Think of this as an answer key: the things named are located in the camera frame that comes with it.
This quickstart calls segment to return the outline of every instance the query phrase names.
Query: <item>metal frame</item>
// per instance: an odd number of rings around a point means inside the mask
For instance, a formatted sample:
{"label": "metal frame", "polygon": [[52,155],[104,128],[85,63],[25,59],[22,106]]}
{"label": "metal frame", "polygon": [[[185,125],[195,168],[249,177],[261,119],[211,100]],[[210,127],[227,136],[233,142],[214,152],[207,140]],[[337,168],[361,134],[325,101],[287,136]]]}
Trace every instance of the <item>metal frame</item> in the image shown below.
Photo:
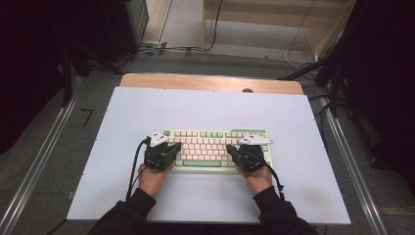
{"label": "metal frame", "polygon": [[80,76],[76,78],[74,86],[75,87],[72,98],[65,108],[61,108],[51,130],[49,131],[45,141],[42,144],[42,147],[37,153],[37,156],[34,159],[29,171],[27,172],[21,186],[7,207],[6,212],[0,222],[0,234],[12,234],[19,216],[21,215],[24,206],[29,199],[31,192],[33,191],[33,188],[43,171],[43,168],[48,162],[56,141],[61,135],[61,132],[67,123],[70,113],[72,112],[73,106],[76,103],[79,90],[83,86],[83,80]]}
{"label": "metal frame", "polygon": [[[322,90],[322,88],[317,88],[317,90],[320,95],[325,95],[325,92]],[[323,107],[328,104],[327,99],[320,99],[320,101]],[[381,219],[378,208],[376,207],[372,195],[370,194],[369,188],[366,185],[363,175],[361,174],[359,167],[354,160],[353,153],[346,141],[339,120],[334,118],[331,112],[327,112],[327,120],[329,121],[336,142],[339,145],[339,149],[345,161],[351,182],[353,183],[354,189],[356,190],[360,204],[363,207],[373,234],[387,235],[388,231],[386,226]]]}

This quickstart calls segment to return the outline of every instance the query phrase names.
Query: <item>black sleeve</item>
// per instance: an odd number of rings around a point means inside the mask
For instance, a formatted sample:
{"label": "black sleeve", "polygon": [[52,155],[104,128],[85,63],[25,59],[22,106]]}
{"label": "black sleeve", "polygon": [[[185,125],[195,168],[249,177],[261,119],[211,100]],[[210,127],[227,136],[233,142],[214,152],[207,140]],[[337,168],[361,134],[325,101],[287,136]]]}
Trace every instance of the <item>black sleeve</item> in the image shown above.
{"label": "black sleeve", "polygon": [[137,189],[126,202],[119,201],[94,225],[89,235],[139,234],[144,232],[146,217],[156,200]]}
{"label": "black sleeve", "polygon": [[306,221],[297,217],[290,202],[283,202],[271,186],[254,196],[259,207],[259,221],[269,234],[316,234],[317,231]]}

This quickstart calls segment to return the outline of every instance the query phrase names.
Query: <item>white table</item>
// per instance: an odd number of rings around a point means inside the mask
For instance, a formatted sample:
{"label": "white table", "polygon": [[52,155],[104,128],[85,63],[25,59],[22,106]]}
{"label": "white table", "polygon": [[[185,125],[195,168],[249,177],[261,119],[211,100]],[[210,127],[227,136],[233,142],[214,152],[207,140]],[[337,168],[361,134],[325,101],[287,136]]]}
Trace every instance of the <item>white table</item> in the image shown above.
{"label": "white table", "polygon": [[[115,89],[68,219],[98,219],[125,199],[136,148],[153,130],[233,127],[268,130],[274,168],[301,218],[350,223],[305,96],[131,87]],[[258,223],[240,175],[171,173],[157,201],[149,221]]]}

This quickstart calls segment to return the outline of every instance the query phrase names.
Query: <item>gray floor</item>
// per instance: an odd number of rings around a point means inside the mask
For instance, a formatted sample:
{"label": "gray floor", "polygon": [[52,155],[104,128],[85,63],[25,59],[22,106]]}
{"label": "gray floor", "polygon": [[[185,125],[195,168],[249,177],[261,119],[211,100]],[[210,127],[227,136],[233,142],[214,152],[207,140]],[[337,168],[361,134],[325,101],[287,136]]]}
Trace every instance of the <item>gray floor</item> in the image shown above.
{"label": "gray floor", "polygon": [[[161,56],[137,56],[123,69],[131,72],[218,74],[256,78],[281,77],[293,71],[287,63],[276,60],[208,54],[192,54],[186,57],[178,52],[166,52]],[[119,85],[120,79],[121,75],[107,70],[93,71],[89,77],[82,78],[83,85],[78,90],[79,97],[73,111],[13,234],[46,234],[66,218],[71,203],[71,199],[67,199],[67,193],[76,190],[112,92]],[[317,95],[311,79],[302,77],[300,83],[307,96]],[[0,156],[1,212],[8,206],[28,171],[60,111],[61,102],[62,93],[59,93],[26,129],[19,142]],[[321,110],[318,100],[311,101],[310,105],[315,113]],[[81,109],[94,110],[85,127],[82,125],[86,122],[88,113]],[[415,206],[415,199],[410,195],[405,180],[392,171],[372,168],[369,165],[370,152],[356,124],[346,118],[344,110],[339,109],[339,115],[346,138],[388,231],[390,234],[414,234],[415,213],[408,211],[408,208]],[[351,225],[329,226],[326,234],[372,234],[327,121],[324,129],[329,158],[351,219]],[[86,234],[94,223],[95,221],[68,221],[55,234]],[[318,226],[317,229],[323,234],[324,227]]]}

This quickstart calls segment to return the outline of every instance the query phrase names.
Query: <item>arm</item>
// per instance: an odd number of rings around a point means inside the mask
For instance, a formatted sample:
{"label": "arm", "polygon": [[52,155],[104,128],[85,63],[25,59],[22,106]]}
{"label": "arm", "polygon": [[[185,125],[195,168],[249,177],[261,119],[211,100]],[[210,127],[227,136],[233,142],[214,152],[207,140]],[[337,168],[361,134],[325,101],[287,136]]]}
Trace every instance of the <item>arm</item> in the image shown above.
{"label": "arm", "polygon": [[171,164],[163,171],[146,168],[140,175],[138,189],[131,198],[125,202],[117,202],[98,220],[89,234],[138,234],[138,232],[144,231],[147,224],[147,214],[156,204],[155,197],[173,166],[174,164]]}
{"label": "arm", "polygon": [[283,202],[272,186],[272,176],[267,167],[254,173],[246,173],[236,166],[244,176],[247,186],[254,194],[259,207],[259,221],[269,234],[318,234],[306,221],[297,217],[296,210],[290,202]]}

